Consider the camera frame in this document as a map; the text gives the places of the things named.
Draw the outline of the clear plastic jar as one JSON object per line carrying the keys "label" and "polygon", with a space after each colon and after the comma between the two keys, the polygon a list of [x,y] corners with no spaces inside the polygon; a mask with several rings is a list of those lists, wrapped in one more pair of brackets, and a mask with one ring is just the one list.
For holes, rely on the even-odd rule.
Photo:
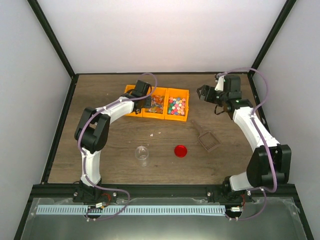
{"label": "clear plastic jar", "polygon": [[146,167],[148,165],[149,150],[145,146],[143,146],[143,145],[138,146],[135,149],[134,155],[135,155],[135,158],[137,159],[138,163],[142,167]]}

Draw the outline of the brown slotted plastic scoop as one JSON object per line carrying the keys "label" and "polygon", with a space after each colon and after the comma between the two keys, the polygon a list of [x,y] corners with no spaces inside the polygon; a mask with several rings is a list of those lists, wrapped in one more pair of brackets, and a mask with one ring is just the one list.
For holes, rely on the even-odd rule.
{"label": "brown slotted plastic scoop", "polygon": [[197,138],[198,142],[208,153],[214,151],[221,145],[221,142],[211,131],[204,130],[203,127],[194,120],[192,120],[191,122],[199,133]]}

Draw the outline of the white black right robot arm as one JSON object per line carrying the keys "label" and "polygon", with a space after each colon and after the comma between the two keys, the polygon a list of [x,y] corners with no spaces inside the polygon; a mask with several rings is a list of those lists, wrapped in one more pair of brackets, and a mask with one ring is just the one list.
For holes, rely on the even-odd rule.
{"label": "white black right robot arm", "polygon": [[256,114],[257,108],[242,97],[240,77],[221,73],[216,77],[216,86],[203,85],[196,92],[200,100],[221,107],[221,112],[229,115],[252,149],[245,172],[225,178],[223,198],[232,202],[240,191],[258,189],[274,193],[278,185],[286,184],[292,150],[269,133]]}

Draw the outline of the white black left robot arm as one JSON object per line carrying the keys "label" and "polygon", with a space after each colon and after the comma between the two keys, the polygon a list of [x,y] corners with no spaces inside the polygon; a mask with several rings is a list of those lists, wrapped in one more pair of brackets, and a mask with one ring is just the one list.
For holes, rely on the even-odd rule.
{"label": "white black left robot arm", "polygon": [[155,88],[138,80],[133,89],[126,91],[117,100],[105,106],[83,110],[74,138],[82,158],[80,181],[86,185],[84,195],[89,201],[97,202],[102,196],[100,156],[105,147],[110,125],[119,118],[151,107],[151,94]]}

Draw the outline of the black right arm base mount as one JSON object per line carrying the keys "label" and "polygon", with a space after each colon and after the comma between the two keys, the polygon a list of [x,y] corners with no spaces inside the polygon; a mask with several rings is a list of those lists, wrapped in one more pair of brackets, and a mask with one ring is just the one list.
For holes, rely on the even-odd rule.
{"label": "black right arm base mount", "polygon": [[231,190],[228,183],[212,184],[205,187],[207,200],[213,203],[239,203],[243,196],[247,194],[246,190]]}

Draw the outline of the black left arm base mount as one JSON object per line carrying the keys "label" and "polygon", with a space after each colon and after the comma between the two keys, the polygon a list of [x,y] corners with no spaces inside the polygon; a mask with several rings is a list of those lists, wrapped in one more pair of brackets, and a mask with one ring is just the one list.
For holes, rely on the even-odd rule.
{"label": "black left arm base mount", "polygon": [[96,204],[100,202],[115,203],[117,193],[101,190],[99,188],[88,186],[81,180],[74,182],[75,190],[73,193],[74,203]]}

